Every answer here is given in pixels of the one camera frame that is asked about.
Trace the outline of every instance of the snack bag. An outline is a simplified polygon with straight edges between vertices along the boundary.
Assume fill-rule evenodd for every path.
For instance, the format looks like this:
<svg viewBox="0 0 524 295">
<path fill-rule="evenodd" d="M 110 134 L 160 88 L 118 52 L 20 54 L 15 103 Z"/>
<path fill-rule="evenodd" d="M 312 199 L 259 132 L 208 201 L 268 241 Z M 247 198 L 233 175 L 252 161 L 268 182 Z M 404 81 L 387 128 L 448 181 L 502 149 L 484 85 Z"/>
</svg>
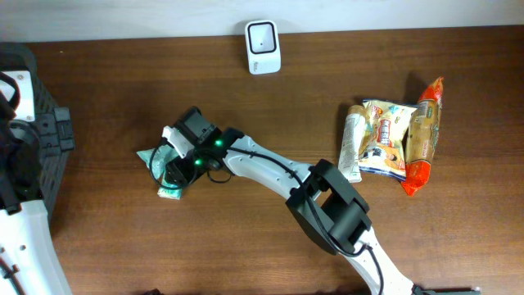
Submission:
<svg viewBox="0 0 524 295">
<path fill-rule="evenodd" d="M 429 180 L 431 160 L 439 138 L 440 113 L 442 110 L 442 84 L 440 77 L 418 99 L 418 109 L 409 123 L 406 146 L 407 178 L 402 187 L 413 196 Z"/>
<path fill-rule="evenodd" d="M 364 101 L 364 107 L 369 121 L 359 150 L 360 170 L 405 181 L 402 138 L 417 108 L 377 99 Z"/>
</svg>

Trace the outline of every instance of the red and orange wrapper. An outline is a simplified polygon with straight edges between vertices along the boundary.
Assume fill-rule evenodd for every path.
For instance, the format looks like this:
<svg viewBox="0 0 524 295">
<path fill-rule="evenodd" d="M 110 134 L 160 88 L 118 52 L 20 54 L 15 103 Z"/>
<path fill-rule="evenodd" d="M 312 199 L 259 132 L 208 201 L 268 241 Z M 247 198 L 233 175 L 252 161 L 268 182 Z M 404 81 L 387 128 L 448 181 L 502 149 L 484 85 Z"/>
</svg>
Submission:
<svg viewBox="0 0 524 295">
<path fill-rule="evenodd" d="M 417 110 L 409 122 L 406 180 L 401 183 L 409 196 L 413 196 L 429 180 L 431 161 L 439 138 L 443 80 L 440 77 L 427 87 L 418 99 Z"/>
</svg>

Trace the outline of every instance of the wooden table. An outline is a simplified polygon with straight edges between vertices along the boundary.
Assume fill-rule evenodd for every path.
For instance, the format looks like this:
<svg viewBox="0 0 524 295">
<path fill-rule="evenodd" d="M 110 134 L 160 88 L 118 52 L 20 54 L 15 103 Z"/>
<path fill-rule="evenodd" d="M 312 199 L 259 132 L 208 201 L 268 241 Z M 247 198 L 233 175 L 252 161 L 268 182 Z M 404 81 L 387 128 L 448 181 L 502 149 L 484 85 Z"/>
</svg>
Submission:
<svg viewBox="0 0 524 295">
<path fill-rule="evenodd" d="M 283 199 L 248 179 L 156 196 L 136 151 L 196 105 L 297 161 L 337 161 L 348 106 L 415 102 L 445 77 L 429 184 L 355 187 L 398 268 L 430 288 L 524 290 L 524 27 L 284 34 L 282 69 L 252 76 L 242 36 L 34 43 L 71 110 L 77 149 L 52 220 L 75 294 L 312 294 L 365 284 L 308 240 Z"/>
</svg>

